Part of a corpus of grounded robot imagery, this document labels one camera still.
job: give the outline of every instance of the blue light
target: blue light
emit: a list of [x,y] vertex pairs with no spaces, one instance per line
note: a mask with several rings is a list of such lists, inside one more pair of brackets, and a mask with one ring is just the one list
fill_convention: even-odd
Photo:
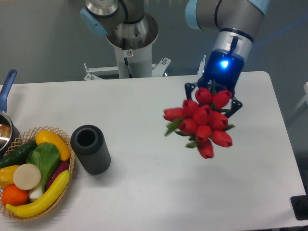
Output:
[[223,68],[227,68],[228,65],[229,65],[229,62],[227,60],[224,60],[224,61],[221,61],[220,62],[220,65],[223,67]]

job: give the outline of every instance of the pot handle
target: pot handle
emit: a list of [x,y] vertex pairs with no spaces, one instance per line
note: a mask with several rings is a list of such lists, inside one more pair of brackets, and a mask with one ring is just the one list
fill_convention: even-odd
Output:
[[8,95],[9,95],[11,86],[13,85],[16,75],[17,75],[17,71],[12,69],[9,71],[4,81],[4,84],[0,91],[0,112],[6,112],[6,102],[7,102]]

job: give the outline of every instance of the yellow bell pepper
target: yellow bell pepper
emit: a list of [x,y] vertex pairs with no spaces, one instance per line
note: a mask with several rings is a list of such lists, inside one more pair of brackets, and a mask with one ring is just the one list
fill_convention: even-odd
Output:
[[65,170],[54,180],[50,188],[37,200],[27,205],[13,206],[6,204],[6,209],[20,218],[36,216],[48,209],[61,195],[69,181],[69,171]]
[[52,143],[54,144],[60,153],[60,160],[66,161],[71,156],[66,143],[54,132],[42,130],[35,136],[35,142],[37,145],[41,143]]
[[18,167],[19,165],[13,165],[0,169],[0,187],[6,188],[14,184],[13,175]]

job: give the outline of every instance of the red tulip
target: red tulip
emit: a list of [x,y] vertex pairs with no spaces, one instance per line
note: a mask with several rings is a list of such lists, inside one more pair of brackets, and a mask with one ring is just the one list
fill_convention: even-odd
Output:
[[184,100],[183,102],[184,114],[188,117],[192,117],[198,108],[199,105],[193,100]]
[[196,141],[199,143],[205,143],[212,133],[213,130],[209,125],[201,125],[196,131]]
[[198,125],[208,124],[212,118],[212,109],[209,105],[199,107],[193,115],[194,121]]
[[199,88],[195,94],[196,100],[201,104],[211,104],[212,102],[212,94],[207,88]]
[[184,119],[182,123],[179,125],[180,131],[184,132],[187,135],[195,134],[197,131],[197,128],[198,128],[198,125],[191,118]]
[[213,131],[212,141],[221,147],[228,148],[232,146],[232,139],[230,135],[222,130]]
[[221,109],[226,106],[232,97],[232,93],[228,90],[222,90],[213,96],[213,103],[217,109]]
[[212,120],[210,122],[212,129],[224,129],[228,126],[228,118],[219,112],[213,112]]
[[164,113],[164,119],[171,122],[177,118],[185,117],[184,110],[181,107],[166,109],[164,110]]
[[198,151],[204,159],[213,158],[214,156],[213,145],[209,139],[198,146]]

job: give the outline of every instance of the fake vegetable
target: fake vegetable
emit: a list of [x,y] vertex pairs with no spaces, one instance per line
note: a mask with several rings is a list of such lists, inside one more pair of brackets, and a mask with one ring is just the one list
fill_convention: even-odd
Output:
[[47,181],[46,184],[46,190],[49,189],[49,187],[51,186],[51,184],[54,182],[54,180],[60,175],[61,172],[68,170],[69,168],[69,163],[67,161],[62,161],[59,166],[57,167],[57,169],[55,170],[55,172],[53,173],[53,175],[49,178],[49,180]]
[[33,164],[20,165],[14,172],[13,181],[17,188],[30,190],[39,184],[40,170]]
[[28,200],[28,191],[21,190],[15,185],[11,185],[3,191],[1,200],[3,205],[24,205],[27,203]]
[[0,169],[0,187],[6,188],[14,184],[13,174],[18,167],[19,165],[13,165]]
[[6,205],[6,209],[21,218],[29,218],[38,215],[48,209],[61,195],[69,181],[69,171],[62,172],[51,187],[36,201],[22,206]]
[[35,140],[29,141],[0,160],[0,168],[24,164],[29,152],[37,147]]
[[31,200],[36,200],[44,194],[46,182],[57,168],[59,161],[59,150],[52,143],[42,143],[29,154],[26,162],[37,166],[41,173],[39,184],[29,192]]
[[54,132],[42,130],[35,136],[35,141],[37,145],[41,143],[52,143],[57,146],[60,152],[60,160],[66,161],[71,156],[66,143]]

